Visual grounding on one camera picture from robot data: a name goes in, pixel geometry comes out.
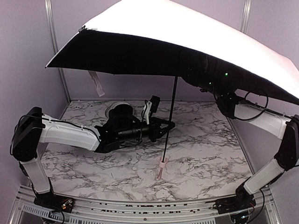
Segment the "pink and black umbrella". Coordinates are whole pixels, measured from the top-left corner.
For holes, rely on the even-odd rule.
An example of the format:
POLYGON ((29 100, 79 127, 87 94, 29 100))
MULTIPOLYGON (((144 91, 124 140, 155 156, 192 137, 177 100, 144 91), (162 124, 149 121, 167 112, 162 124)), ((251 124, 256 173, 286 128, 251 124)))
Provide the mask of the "pink and black umbrella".
POLYGON ((236 90, 297 105, 293 62, 250 36, 170 0, 122 0, 87 21, 49 68, 181 77, 216 96, 225 116, 236 90))

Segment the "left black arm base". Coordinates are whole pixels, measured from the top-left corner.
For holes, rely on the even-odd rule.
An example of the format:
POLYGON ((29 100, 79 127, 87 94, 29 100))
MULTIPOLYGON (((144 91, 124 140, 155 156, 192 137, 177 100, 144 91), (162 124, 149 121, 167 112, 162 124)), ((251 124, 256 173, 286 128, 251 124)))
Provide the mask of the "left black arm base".
POLYGON ((57 196, 56 198, 41 201, 35 198, 34 204, 49 209, 56 209, 59 211, 71 213, 74 206, 74 199, 63 196, 57 196))

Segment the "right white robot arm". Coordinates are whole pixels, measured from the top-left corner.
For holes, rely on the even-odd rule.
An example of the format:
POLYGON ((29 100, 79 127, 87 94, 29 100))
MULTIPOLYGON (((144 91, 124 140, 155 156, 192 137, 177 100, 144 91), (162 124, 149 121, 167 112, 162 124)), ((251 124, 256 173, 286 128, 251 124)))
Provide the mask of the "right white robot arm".
POLYGON ((242 204, 252 200, 262 187, 298 166, 299 116, 287 116, 235 93, 214 98, 221 113, 236 120, 237 133, 256 169, 236 189, 236 203, 242 204))

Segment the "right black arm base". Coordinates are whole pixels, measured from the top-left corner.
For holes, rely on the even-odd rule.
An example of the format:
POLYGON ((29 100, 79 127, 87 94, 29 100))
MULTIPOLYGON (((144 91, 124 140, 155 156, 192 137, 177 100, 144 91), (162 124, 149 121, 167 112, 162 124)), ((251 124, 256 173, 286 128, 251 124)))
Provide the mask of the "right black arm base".
POLYGON ((249 200, 248 202, 236 201, 236 197, 227 197, 222 199, 217 199, 213 205, 213 208, 218 211, 219 214, 225 214, 230 212, 235 212, 238 210, 244 210, 250 207, 256 206, 255 199, 249 200))

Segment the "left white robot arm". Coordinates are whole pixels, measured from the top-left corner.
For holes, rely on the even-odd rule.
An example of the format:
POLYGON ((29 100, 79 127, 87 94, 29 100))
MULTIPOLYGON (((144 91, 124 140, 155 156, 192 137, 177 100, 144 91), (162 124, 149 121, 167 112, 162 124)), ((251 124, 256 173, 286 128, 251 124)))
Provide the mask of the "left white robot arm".
POLYGON ((79 126, 69 121, 57 120, 33 107, 20 117, 11 140, 10 154, 19 162, 23 172, 32 182, 36 199, 42 204, 55 205, 65 199, 53 192, 53 187, 41 165, 37 152, 39 143, 57 143, 83 148, 96 153, 110 153, 127 148, 127 140, 143 137, 155 142, 175 127, 175 123, 153 117, 156 108, 144 106, 141 119, 133 115, 128 104, 114 104, 108 110, 108 120, 102 126, 79 126))

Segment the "grey round plate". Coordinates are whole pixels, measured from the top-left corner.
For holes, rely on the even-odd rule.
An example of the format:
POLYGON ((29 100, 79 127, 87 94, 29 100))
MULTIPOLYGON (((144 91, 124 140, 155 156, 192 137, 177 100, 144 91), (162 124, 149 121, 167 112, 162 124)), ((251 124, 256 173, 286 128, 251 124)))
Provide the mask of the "grey round plate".
POLYGON ((105 110, 105 116, 107 119, 112 118, 128 118, 134 116, 134 108, 126 102, 117 102, 111 104, 105 110))

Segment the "right aluminium corner post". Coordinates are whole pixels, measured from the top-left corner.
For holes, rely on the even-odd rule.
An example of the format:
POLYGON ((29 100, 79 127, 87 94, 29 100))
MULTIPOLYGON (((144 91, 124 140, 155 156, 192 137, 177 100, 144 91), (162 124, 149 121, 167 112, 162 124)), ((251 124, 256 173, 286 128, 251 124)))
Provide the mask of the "right aluminium corner post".
POLYGON ((244 1, 242 20, 241 20, 241 25, 240 25, 240 31, 244 34, 247 34, 247 31, 248 31, 251 6, 252 6, 252 0, 244 1))

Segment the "aluminium corner post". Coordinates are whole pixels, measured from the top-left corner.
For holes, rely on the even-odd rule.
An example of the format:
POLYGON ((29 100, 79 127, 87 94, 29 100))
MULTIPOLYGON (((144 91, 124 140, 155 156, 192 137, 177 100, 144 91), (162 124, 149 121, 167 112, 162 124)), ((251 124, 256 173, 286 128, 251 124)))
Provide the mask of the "aluminium corner post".
POLYGON ((252 6, 252 0, 244 1, 242 20, 241 20, 241 25, 240 25, 240 31, 244 34, 247 34, 247 31, 248 31, 251 6, 252 6))
MULTIPOLYGON (((58 52, 58 43, 57 43, 57 36, 56 36, 56 31, 55 31, 55 23, 54 23, 54 17, 53 17, 53 11, 52 11, 52 2, 51 0, 45 0, 45 12, 46 12, 46 20, 48 24, 48 29, 50 32, 50 40, 51 40, 51 45, 52 49, 54 52, 54 55, 58 52)), ((56 68, 56 71, 59 74, 59 78, 63 87, 64 95, 67 101, 67 104, 70 104, 71 102, 71 96, 69 93, 69 89, 67 86, 67 82, 65 79, 64 71, 61 68, 56 68)))

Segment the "aluminium front rail frame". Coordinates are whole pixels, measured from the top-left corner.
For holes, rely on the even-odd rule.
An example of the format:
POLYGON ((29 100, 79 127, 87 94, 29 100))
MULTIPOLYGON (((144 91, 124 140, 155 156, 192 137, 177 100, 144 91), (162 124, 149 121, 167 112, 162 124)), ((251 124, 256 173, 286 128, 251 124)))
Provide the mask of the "aluminium front rail frame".
POLYGON ((256 193, 254 204, 243 210, 221 209, 226 197, 191 201, 123 202, 72 196, 71 211, 34 203, 31 187, 20 186, 10 224, 279 224, 269 189, 256 193))

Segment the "left aluminium corner post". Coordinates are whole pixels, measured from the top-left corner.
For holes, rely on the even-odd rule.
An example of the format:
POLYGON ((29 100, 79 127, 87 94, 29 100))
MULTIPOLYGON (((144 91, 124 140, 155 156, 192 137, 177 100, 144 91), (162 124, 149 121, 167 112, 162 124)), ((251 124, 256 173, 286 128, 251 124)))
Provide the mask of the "left aluminium corner post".
MULTIPOLYGON (((52 2, 51 0, 45 0, 45 12, 46 12, 46 20, 48 24, 48 29, 50 32, 50 40, 51 40, 51 45, 52 49, 54 52, 54 55, 58 52, 58 43, 57 43, 57 36, 56 36, 56 31, 55 31, 55 23, 54 23, 54 17, 53 17, 53 11, 52 11, 52 2)), ((71 102, 71 96, 69 93, 69 89, 67 86, 67 82, 65 79, 64 71, 61 68, 56 68, 56 71, 59 74, 59 78, 63 87, 64 95, 67 101, 67 104, 70 104, 71 102)))

